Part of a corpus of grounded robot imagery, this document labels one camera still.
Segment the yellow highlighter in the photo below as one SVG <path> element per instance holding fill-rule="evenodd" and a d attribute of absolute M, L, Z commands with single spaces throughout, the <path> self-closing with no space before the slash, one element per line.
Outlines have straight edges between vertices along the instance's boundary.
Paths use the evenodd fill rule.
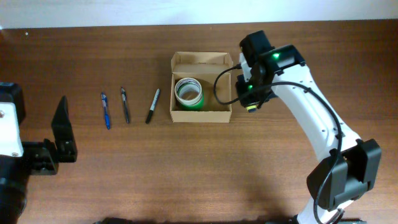
<path fill-rule="evenodd" d="M 249 113 L 253 113 L 257 110 L 257 106 L 256 105 L 247 106 L 246 109 Z"/>

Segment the green tape roll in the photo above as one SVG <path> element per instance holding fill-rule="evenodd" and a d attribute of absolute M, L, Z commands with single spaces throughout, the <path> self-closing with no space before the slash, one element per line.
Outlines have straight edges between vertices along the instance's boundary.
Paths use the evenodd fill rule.
<path fill-rule="evenodd" d="M 187 110 L 187 111 L 198 111 L 198 110 L 202 109 L 203 105 L 204 105 L 204 96 L 202 93 L 198 94 L 192 100 L 184 100 L 183 98 L 179 97 L 178 95 L 176 96 L 176 99 L 179 102 L 181 109 Z"/>

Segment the white tape roll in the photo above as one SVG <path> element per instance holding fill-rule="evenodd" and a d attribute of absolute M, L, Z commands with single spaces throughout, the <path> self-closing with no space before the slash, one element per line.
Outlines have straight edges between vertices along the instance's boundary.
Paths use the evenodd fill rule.
<path fill-rule="evenodd" d="M 175 97 L 184 106 L 199 104 L 202 99 L 202 86 L 194 78 L 182 78 L 175 84 Z"/>

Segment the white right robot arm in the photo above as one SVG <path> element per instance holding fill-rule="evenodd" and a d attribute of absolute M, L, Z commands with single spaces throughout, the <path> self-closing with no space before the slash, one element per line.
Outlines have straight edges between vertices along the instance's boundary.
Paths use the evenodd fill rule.
<path fill-rule="evenodd" d="M 307 177 L 311 198 L 293 223 L 338 223 L 344 209 L 373 189 L 381 147 L 363 141 L 337 114 L 293 45 L 276 48 L 263 31 L 239 43 L 236 91 L 241 106 L 254 112 L 273 98 L 288 107 L 313 147 L 318 165 Z"/>

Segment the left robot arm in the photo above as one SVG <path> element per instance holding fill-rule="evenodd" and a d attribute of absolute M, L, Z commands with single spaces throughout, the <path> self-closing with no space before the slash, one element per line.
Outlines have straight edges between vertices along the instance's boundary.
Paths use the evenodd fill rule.
<path fill-rule="evenodd" d="M 54 142 L 22 141 L 19 125 L 26 117 L 20 85 L 1 83 L 1 223 L 15 224 L 27 205 L 32 175 L 56 175 L 61 163 L 77 160 L 67 97 L 61 97 L 51 122 Z"/>

